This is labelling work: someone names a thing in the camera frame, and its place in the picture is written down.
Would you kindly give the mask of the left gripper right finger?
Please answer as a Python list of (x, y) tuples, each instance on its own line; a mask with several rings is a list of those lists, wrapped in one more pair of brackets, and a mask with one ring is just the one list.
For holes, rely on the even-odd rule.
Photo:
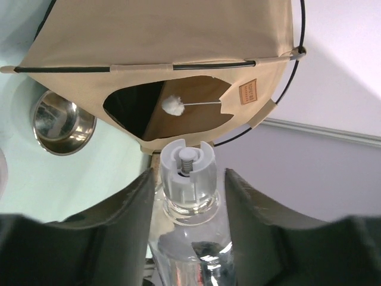
[(294, 211), (224, 173), (239, 285), (379, 285), (380, 217), (333, 222)]

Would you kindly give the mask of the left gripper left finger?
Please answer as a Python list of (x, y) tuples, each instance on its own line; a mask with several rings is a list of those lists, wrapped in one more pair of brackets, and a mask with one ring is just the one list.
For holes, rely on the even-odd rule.
[(1, 216), (2, 285), (142, 285), (154, 172), (62, 222)]

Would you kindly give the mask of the clear water bottle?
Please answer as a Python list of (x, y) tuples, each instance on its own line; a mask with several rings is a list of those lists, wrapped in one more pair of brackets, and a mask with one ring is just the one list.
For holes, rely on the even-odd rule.
[(163, 285), (236, 285), (225, 194), (213, 148), (178, 139), (160, 154), (148, 244)]

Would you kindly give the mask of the steel pet bowl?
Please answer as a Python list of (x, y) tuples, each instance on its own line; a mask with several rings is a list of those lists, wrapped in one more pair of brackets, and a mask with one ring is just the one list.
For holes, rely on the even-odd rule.
[(55, 156), (69, 156), (88, 144), (97, 118), (47, 90), (31, 108), (30, 122), (35, 140), (45, 151)]

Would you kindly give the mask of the beige fabric pet tent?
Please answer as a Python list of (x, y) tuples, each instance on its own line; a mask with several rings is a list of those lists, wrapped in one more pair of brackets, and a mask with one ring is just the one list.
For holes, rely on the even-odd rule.
[[(286, 56), (291, 1), (52, 1), (19, 67), (229, 63)], [(215, 70), (25, 73), (137, 140), (189, 147), (260, 124), (289, 62)], [(161, 103), (181, 98), (181, 116)]]

